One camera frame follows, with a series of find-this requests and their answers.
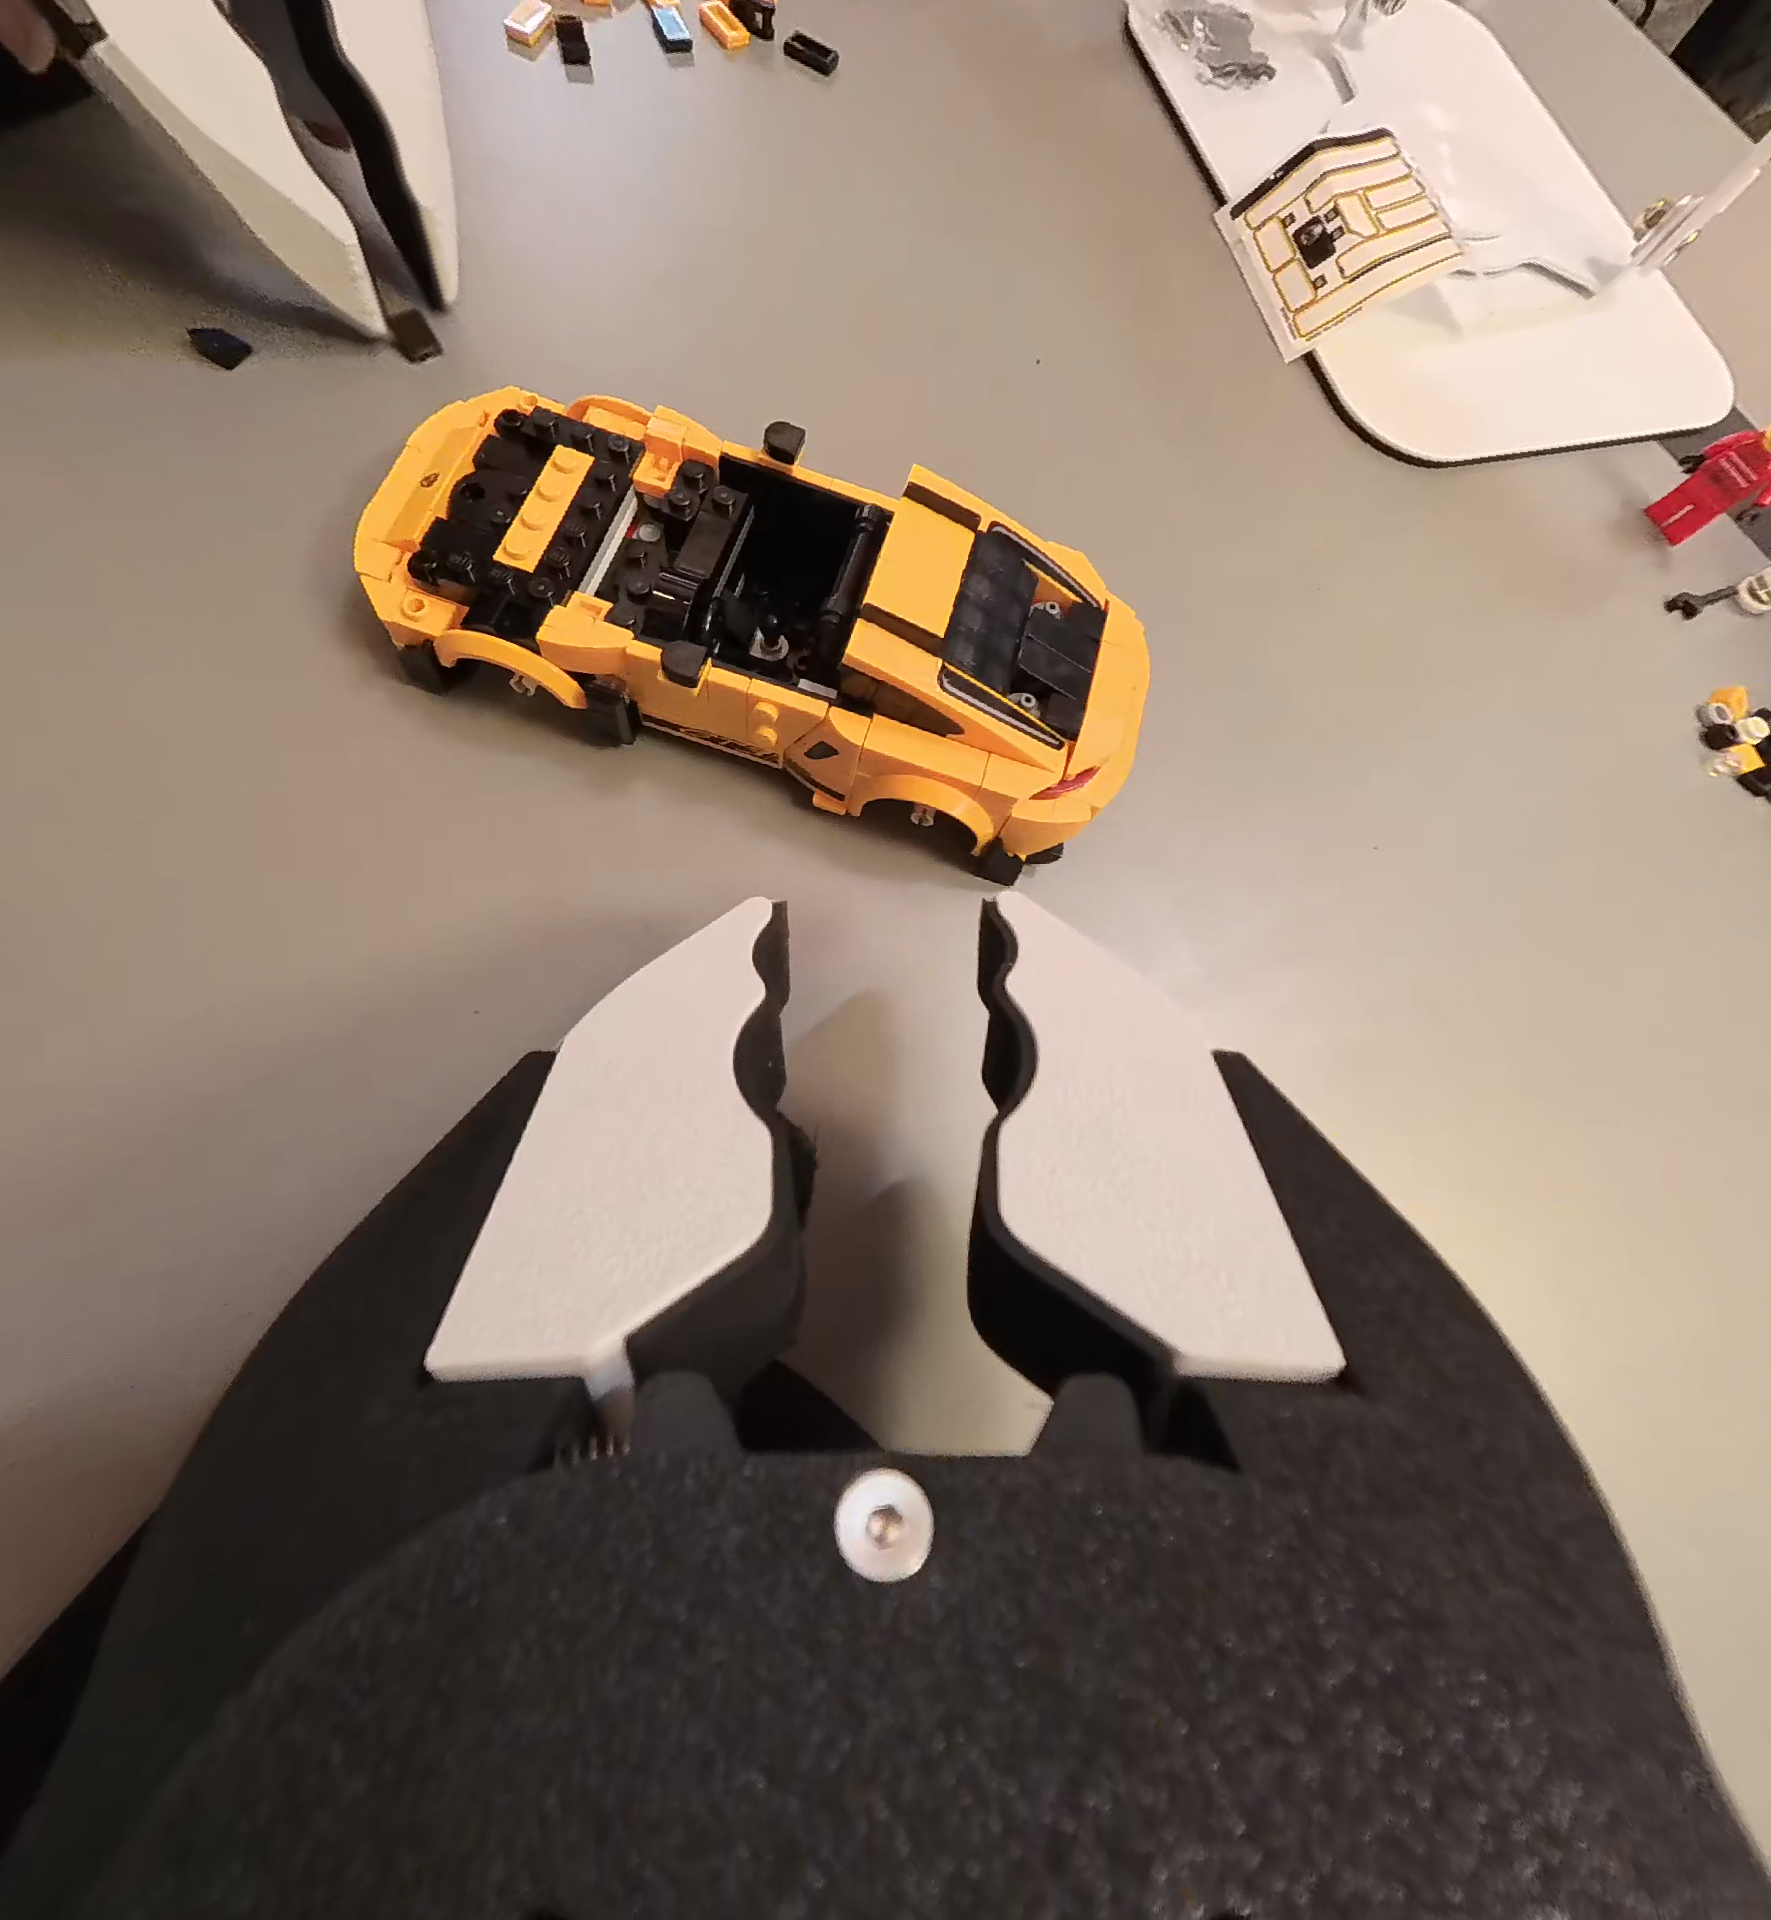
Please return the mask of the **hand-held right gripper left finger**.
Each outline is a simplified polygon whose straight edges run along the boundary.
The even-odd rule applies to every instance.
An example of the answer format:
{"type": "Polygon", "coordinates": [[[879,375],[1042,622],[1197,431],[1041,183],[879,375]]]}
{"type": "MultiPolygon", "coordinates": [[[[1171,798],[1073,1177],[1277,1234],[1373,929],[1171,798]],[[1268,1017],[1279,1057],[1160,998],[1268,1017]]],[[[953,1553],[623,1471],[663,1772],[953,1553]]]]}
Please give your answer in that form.
{"type": "Polygon", "coordinates": [[[563,1036],[424,1352],[434,1379],[741,1387],[791,1343],[811,1145],[782,1111],[790,954],[785,903],[745,899],[563,1036]]]}

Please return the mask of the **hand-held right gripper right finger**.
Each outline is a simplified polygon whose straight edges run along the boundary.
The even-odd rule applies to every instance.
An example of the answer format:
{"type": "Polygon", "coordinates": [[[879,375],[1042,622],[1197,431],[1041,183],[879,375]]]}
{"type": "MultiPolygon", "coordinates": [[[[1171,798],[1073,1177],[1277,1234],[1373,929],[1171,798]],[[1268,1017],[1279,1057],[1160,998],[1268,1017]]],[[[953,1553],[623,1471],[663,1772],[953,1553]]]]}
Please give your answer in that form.
{"type": "Polygon", "coordinates": [[[1034,899],[983,903],[993,1099],[968,1307],[1023,1379],[1330,1383],[1345,1352],[1202,1026],[1034,899]]]}

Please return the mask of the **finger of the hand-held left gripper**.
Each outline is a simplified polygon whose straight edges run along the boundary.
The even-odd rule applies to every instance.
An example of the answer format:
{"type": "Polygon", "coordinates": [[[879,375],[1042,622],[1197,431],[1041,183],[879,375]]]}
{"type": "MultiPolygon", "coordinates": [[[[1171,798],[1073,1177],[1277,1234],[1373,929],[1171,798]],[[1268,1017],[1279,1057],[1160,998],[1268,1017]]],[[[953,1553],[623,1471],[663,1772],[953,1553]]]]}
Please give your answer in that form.
{"type": "Polygon", "coordinates": [[[458,198],[424,2],[240,2],[299,155],[380,232],[421,302],[459,291],[458,198]]]}
{"type": "Polygon", "coordinates": [[[208,2],[92,2],[86,78],[151,129],[360,337],[387,318],[342,200],[303,155],[273,78],[208,2]]]}

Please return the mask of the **orange lego car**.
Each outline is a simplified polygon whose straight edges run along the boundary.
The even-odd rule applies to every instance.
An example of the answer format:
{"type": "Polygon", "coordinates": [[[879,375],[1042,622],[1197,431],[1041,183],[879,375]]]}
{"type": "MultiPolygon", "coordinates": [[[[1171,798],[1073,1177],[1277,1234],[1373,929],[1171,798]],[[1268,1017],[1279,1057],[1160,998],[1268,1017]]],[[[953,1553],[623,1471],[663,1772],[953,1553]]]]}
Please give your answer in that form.
{"type": "Polygon", "coordinates": [[[500,387],[407,441],[351,544],[403,678],[489,671],[623,747],[766,764],[839,817],[953,828],[1000,887],[1136,756],[1151,651],[1089,559],[929,468],[896,493],[665,406],[500,387]]]}

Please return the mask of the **scattered loose lego bricks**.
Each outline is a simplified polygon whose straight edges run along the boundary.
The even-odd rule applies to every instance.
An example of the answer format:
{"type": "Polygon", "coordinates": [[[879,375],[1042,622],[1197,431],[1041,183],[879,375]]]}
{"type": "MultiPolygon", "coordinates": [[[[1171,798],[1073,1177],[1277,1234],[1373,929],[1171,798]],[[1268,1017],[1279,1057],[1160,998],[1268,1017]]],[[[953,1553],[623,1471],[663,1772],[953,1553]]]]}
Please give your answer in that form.
{"type": "MultiPolygon", "coordinates": [[[[609,13],[616,6],[610,2],[517,2],[505,8],[503,36],[521,52],[536,52],[548,44],[567,69],[590,73],[590,13],[609,13]]],[[[693,24],[729,52],[777,43],[775,4],[769,2],[640,2],[636,8],[646,19],[659,51],[672,58],[686,58],[696,51],[693,24]]],[[[840,63],[839,49],[804,30],[784,36],[779,51],[785,62],[818,78],[834,75],[840,63]]]]}

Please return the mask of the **cluster of small lego parts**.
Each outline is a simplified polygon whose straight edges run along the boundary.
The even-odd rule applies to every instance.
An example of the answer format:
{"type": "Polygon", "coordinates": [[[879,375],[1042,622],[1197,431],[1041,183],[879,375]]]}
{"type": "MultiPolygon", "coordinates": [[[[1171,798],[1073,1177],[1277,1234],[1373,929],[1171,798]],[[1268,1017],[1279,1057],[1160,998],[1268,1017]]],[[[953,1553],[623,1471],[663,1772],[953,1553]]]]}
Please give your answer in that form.
{"type": "Polygon", "coordinates": [[[1771,803],[1771,701],[1756,703],[1744,685],[1717,687],[1696,705],[1694,723],[1707,773],[1771,803]]]}

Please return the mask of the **red lego minifigure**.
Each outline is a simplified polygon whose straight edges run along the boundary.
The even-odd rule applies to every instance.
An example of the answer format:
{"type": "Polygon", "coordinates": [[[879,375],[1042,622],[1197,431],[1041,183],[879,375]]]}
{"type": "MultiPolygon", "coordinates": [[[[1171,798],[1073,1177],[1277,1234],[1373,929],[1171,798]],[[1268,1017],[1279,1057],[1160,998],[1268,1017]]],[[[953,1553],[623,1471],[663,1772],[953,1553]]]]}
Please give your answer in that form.
{"type": "Polygon", "coordinates": [[[1771,507],[1771,420],[1714,441],[1684,463],[1684,480],[1643,507],[1643,518],[1677,547],[1720,518],[1748,524],[1771,507]]]}

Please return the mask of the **lego sticker sheet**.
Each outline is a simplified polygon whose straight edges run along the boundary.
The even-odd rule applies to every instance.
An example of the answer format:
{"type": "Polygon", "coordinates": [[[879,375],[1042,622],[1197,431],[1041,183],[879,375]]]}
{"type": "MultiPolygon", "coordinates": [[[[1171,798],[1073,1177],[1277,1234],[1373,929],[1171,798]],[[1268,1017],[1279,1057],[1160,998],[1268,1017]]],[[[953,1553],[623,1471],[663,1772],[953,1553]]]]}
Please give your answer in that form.
{"type": "Polygon", "coordinates": [[[1472,269],[1462,161],[1443,132],[1322,134],[1282,158],[1214,226],[1283,362],[1352,321],[1472,269]]]}

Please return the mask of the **clear plastic parts bag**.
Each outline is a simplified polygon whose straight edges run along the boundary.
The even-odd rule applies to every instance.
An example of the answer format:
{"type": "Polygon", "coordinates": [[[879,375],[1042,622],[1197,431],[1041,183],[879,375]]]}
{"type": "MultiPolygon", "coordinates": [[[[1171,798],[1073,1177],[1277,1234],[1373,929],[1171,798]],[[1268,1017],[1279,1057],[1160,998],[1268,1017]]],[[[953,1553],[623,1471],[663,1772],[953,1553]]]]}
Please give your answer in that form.
{"type": "Polygon", "coordinates": [[[1277,78],[1274,58],[1257,43],[1253,14],[1234,4],[1169,4],[1159,14],[1159,30],[1189,62],[1197,83],[1253,90],[1277,78]]]}

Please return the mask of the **booklet stand with white base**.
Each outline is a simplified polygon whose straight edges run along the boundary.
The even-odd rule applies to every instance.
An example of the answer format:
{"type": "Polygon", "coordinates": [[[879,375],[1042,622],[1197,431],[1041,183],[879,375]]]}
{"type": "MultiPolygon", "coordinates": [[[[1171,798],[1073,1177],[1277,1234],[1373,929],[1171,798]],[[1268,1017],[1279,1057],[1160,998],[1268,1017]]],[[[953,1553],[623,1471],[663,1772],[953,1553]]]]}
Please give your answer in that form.
{"type": "Polygon", "coordinates": [[[1764,171],[1771,131],[1697,193],[1630,221],[1496,32],[1465,4],[1234,4],[1277,68],[1219,90],[1159,30],[1124,24],[1219,203],[1322,134],[1443,132],[1462,161],[1472,269],[1369,312],[1305,358],[1390,455],[1472,468],[1652,443],[1734,403],[1734,375],[1668,267],[1764,171]]]}

